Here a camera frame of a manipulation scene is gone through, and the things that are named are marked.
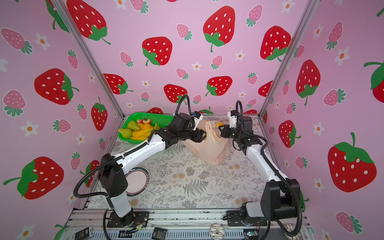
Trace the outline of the black square tag centre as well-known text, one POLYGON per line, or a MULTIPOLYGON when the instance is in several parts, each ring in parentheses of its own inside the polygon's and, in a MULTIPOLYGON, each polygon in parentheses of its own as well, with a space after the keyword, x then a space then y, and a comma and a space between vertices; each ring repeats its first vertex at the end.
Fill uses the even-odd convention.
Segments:
POLYGON ((152 240, 166 240, 167 234, 168 234, 167 229, 155 227, 151 239, 152 240))

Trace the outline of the banana print plastic bag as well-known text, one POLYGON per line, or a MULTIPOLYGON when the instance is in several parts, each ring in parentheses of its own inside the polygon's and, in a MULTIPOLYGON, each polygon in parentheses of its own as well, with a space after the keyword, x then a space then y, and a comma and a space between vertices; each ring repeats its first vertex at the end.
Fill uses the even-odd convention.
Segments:
POLYGON ((201 143, 195 143, 192 140, 185 140, 182 143, 196 157, 209 165, 218 166, 224 163, 231 152, 229 140, 222 138, 219 129, 210 121, 200 122, 197 129, 206 132, 206 138, 201 143))

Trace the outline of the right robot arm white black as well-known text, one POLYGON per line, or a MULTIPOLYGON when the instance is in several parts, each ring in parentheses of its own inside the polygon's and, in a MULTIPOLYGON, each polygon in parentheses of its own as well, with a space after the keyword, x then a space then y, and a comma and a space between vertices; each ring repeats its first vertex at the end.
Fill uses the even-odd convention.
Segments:
POLYGON ((249 224, 254 219, 265 219, 281 225, 283 219, 296 218, 296 226, 300 227, 303 223, 300 184, 295 179, 289 179, 267 156, 265 150, 269 142, 253 133, 252 118, 238 117, 235 111, 228 112, 228 117, 229 124, 219 127, 221 137, 238 144, 266 184, 259 201, 242 205, 242 221, 249 224))

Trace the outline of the round white plate dark rim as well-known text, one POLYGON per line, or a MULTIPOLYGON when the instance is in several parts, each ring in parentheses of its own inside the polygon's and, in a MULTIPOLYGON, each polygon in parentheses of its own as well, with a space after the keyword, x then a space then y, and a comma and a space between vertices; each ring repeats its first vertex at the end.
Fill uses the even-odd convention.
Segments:
POLYGON ((150 173, 144 167, 134 167, 126 174, 128 187, 126 194, 134 197, 143 193, 150 184, 150 173))

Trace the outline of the white sprinkled donut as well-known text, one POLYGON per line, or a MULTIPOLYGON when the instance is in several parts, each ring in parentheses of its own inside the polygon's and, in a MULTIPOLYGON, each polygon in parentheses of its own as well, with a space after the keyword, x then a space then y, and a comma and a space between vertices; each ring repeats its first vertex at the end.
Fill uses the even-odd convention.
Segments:
POLYGON ((225 236, 225 228, 222 224, 214 223, 210 227, 210 236, 213 240, 222 240, 225 236))
MULTIPOLYGON (((294 229, 295 229, 295 225, 293 225, 293 224, 286 224, 286 225, 285 225, 285 229, 286 229, 288 232, 293 232, 294 229)), ((285 234, 285 236, 286 236, 286 238, 287 238, 288 240, 299 240, 299 239, 300 239, 300 235, 299 235, 299 234, 297 234, 297 235, 294 236, 294 237, 288 236, 287 234, 285 234)))

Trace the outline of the black square tag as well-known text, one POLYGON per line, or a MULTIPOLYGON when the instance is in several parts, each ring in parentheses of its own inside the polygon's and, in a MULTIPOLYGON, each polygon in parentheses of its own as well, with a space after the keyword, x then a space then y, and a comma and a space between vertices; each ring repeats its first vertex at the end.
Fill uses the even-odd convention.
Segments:
POLYGON ((166 240, 167 234, 168 234, 167 229, 155 227, 151 239, 152 240, 166 240))
POLYGON ((75 233, 74 240, 89 240, 92 237, 92 228, 87 227, 75 233))

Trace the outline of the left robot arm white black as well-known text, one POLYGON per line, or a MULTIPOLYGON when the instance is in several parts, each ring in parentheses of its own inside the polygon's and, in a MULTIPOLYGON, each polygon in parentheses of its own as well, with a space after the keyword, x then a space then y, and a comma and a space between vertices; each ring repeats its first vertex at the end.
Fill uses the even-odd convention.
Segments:
POLYGON ((203 115, 199 112, 194 112, 192 115, 176 114, 169 125, 153 130, 150 137, 139 145, 122 154, 115 156, 106 154, 102 157, 99 181, 106 190, 107 201, 119 217, 122 226, 129 226, 135 221, 135 213, 126 193, 129 185, 126 175, 144 160, 179 141, 202 142, 206 133, 198 129, 198 124, 202 120, 203 115))

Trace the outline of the yellow fake banana bunch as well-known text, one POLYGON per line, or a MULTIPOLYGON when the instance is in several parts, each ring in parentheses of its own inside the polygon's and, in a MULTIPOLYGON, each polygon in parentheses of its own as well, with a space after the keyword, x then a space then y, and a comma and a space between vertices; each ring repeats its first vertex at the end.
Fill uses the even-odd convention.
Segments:
POLYGON ((145 130, 133 132, 130 139, 135 141, 145 141, 149 138, 153 130, 153 128, 148 128, 145 130))

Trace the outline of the black square tag left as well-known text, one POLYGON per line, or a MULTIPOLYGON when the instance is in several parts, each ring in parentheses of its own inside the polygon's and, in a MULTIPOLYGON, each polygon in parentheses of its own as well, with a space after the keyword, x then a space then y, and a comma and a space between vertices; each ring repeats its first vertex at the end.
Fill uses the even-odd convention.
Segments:
POLYGON ((89 240, 92 237, 92 228, 87 227, 75 233, 74 240, 89 240))

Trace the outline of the yellow green fake starfruit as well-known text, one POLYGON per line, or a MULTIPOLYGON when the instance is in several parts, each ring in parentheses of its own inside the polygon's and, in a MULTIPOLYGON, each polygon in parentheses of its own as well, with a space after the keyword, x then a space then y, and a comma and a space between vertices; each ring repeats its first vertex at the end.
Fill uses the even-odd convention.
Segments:
POLYGON ((130 139, 133 135, 133 132, 131 129, 118 129, 118 132, 121 134, 122 138, 124 139, 130 139))

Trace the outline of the aluminium frame post left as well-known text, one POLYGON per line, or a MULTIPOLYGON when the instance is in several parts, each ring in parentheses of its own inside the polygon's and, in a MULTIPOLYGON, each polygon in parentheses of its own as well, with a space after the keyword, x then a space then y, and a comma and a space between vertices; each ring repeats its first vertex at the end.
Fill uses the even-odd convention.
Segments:
POLYGON ((115 111, 117 112, 118 116, 121 119, 125 118, 125 114, 120 107, 118 101, 114 97, 114 94, 112 90, 110 89, 106 78, 104 77, 101 69, 99 68, 97 62, 95 61, 92 52, 88 48, 87 44, 84 41, 83 36, 79 32, 79 30, 76 27, 75 22, 70 16, 70 13, 66 6, 66 1, 60 1, 60 0, 53 0, 52 1, 54 6, 57 8, 58 14, 62 18, 64 24, 67 26, 69 33, 73 37, 74 41, 76 42, 78 48, 82 52, 87 64, 89 65, 91 71, 97 78, 100 86, 103 88, 104 93, 106 94, 107 98, 109 99, 110 103, 113 105, 115 111))

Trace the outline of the aluminium frame post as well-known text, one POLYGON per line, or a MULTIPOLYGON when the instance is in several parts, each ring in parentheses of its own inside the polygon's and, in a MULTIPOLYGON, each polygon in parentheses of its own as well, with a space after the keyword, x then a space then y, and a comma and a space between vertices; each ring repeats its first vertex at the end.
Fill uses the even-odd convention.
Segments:
POLYGON ((115 111, 117 112, 118 116, 121 119, 125 118, 125 114, 120 107, 118 101, 114 97, 114 94, 112 90, 110 89, 106 78, 104 77, 101 69, 99 68, 97 62, 95 61, 92 52, 88 48, 87 44, 84 41, 83 36, 79 32, 79 30, 76 27, 75 22, 70 16, 70 13, 66 6, 66 1, 60 1, 60 0, 53 0, 52 1, 54 6, 57 8, 58 14, 62 18, 64 24, 67 26, 69 33, 73 37, 74 41, 76 42, 78 48, 82 52, 87 64, 89 65, 91 71, 97 78, 100 86, 103 88, 104 93, 106 94, 107 98, 109 99, 110 103, 113 105, 115 111))
POLYGON ((277 91, 277 88, 280 85, 280 82, 282 81, 284 74, 285 74, 286 70, 288 69, 289 64, 291 63, 291 60, 292 60, 293 54, 294 54, 294 50, 296 49, 296 47, 298 47, 299 43, 301 42, 303 35, 306 32, 308 25, 311 22, 319 4, 320 4, 319 0, 308 1, 308 4, 307 4, 305 11, 302 15, 302 18, 299 21, 299 24, 296 28, 296 31, 292 37, 292 41, 288 47, 288 50, 284 54, 284 58, 282 60, 282 63, 276 72, 275 78, 273 79, 271 88, 267 94, 267 98, 266 98, 260 112, 258 113, 259 118, 261 118, 262 115, 267 110, 267 108, 268 108, 268 106, 272 100, 272 97, 274 96, 275 92, 277 91))

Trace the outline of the white sprinkled donut right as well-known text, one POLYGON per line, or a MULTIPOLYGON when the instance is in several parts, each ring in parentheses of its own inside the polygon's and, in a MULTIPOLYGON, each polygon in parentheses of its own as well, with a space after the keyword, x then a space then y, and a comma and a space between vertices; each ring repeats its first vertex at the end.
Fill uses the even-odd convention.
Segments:
MULTIPOLYGON (((293 225, 293 224, 286 224, 286 225, 285 225, 285 229, 286 229, 288 232, 293 232, 294 229, 295 229, 295 225, 293 225)), ((285 234, 285 236, 286 236, 286 238, 287 238, 288 240, 299 240, 299 239, 300 239, 300 235, 299 235, 299 234, 297 234, 297 235, 294 236, 294 237, 288 236, 287 234, 285 234)))

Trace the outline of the aluminium frame post right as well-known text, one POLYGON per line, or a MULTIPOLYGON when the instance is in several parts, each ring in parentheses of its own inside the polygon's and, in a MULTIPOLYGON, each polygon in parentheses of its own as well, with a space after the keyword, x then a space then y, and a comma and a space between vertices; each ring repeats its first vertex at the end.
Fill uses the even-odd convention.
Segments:
POLYGON ((308 25, 311 22, 319 4, 320 4, 319 0, 308 1, 308 4, 307 4, 305 11, 302 15, 302 18, 299 21, 299 24, 296 28, 296 31, 292 37, 292 41, 288 47, 288 50, 284 54, 284 58, 282 60, 282 63, 276 72, 275 78, 273 79, 271 88, 267 94, 267 98, 266 98, 260 112, 258 113, 259 118, 261 118, 262 115, 267 110, 267 108, 268 108, 268 106, 272 100, 272 97, 274 96, 275 92, 277 91, 277 88, 280 85, 280 82, 282 81, 284 74, 285 74, 286 70, 288 69, 289 64, 291 63, 291 60, 292 60, 293 54, 294 54, 294 50, 296 49, 296 47, 298 47, 299 43, 301 42, 303 35, 306 32, 308 25))

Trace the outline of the green plastic fruit basket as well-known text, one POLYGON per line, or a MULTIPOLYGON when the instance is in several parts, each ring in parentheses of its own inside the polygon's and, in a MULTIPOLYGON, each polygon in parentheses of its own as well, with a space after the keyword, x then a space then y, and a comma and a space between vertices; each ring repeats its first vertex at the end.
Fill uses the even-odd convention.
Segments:
MULTIPOLYGON (((152 121, 151 125, 153 127, 158 125, 159 128, 163 128, 163 127, 169 125, 172 122, 172 120, 174 119, 174 117, 168 116, 168 115, 151 114, 151 113, 134 113, 134 114, 131 114, 127 118, 127 120, 123 124, 123 129, 127 128, 129 122, 131 122, 131 121, 136 122, 139 119, 141 119, 141 120, 150 119, 152 121)), ((125 142, 129 142, 131 144, 140 144, 141 142, 146 140, 149 137, 149 135, 150 135, 150 133, 147 133, 147 135, 144 135, 143 137, 140 136, 137 138, 134 137, 133 139, 132 138, 126 139, 123 137, 123 135, 121 133, 118 133, 118 137, 120 140, 125 141, 125 142)))

